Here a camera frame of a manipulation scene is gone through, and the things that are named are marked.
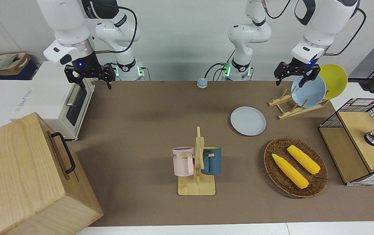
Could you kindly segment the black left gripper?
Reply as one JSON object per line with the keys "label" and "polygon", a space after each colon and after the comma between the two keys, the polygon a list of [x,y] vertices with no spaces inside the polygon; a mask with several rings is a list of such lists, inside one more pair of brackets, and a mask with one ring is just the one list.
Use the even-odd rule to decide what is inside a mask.
{"label": "black left gripper", "polygon": [[274,70],[274,76],[276,78],[276,86],[279,86],[283,79],[292,75],[302,75],[303,78],[299,82],[299,88],[302,88],[308,81],[313,81],[318,76],[321,68],[317,65],[318,58],[304,63],[297,58],[292,58],[290,64],[280,62],[277,68]]}

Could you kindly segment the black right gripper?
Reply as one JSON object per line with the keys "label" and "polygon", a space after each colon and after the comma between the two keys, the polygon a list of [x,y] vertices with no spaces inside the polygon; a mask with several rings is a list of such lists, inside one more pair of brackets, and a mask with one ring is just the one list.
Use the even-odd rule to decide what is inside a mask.
{"label": "black right gripper", "polygon": [[101,66],[95,52],[72,61],[72,66],[66,65],[64,72],[68,82],[78,85],[83,91],[86,91],[84,78],[102,79],[106,82],[109,90],[112,89],[112,82],[116,80],[116,73],[112,64]]}

